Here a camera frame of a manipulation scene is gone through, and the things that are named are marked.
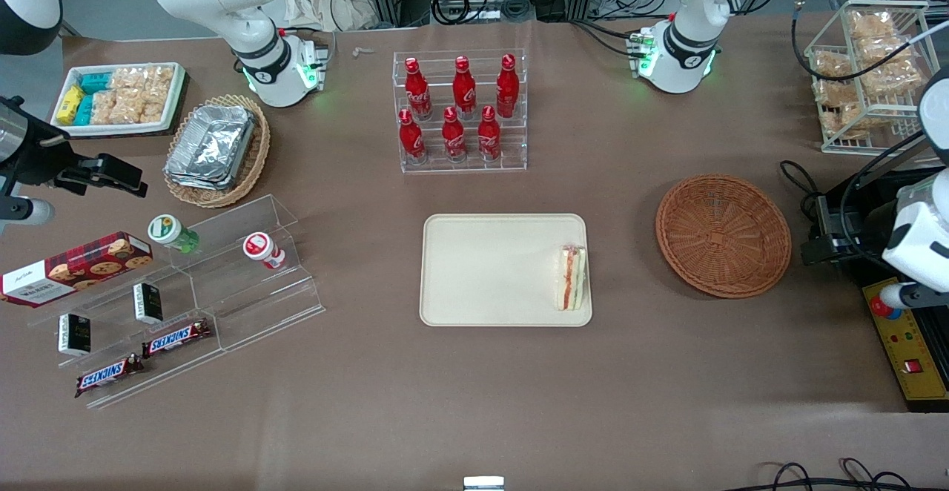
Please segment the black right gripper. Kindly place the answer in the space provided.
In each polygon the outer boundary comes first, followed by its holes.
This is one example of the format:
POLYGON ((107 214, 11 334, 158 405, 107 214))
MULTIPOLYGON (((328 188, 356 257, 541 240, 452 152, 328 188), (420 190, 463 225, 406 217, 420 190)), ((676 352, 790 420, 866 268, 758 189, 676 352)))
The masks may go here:
POLYGON ((72 150, 65 131, 30 115, 22 103, 19 96, 1 99, 3 197, 12 197, 17 183, 51 184, 77 196, 89 187, 147 196, 148 184, 138 167, 112 154, 98 154, 92 168, 82 167, 86 159, 72 150))

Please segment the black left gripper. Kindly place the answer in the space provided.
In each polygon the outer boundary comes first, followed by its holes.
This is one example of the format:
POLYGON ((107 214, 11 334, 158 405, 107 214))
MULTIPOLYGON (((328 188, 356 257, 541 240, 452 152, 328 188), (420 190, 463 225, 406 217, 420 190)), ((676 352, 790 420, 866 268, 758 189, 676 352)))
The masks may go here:
MULTIPOLYGON (((854 188, 847 198, 847 209, 857 210, 854 235, 862 248, 874 257, 880 257, 890 240, 897 217, 899 186, 894 183, 872 183, 854 188)), ((830 235, 843 238, 839 207, 831 206, 827 196, 818 194, 814 201, 814 237, 830 235)), ((809 240, 800 248, 802 263, 814 266, 835 263, 844 256, 844 246, 838 240, 809 240)))

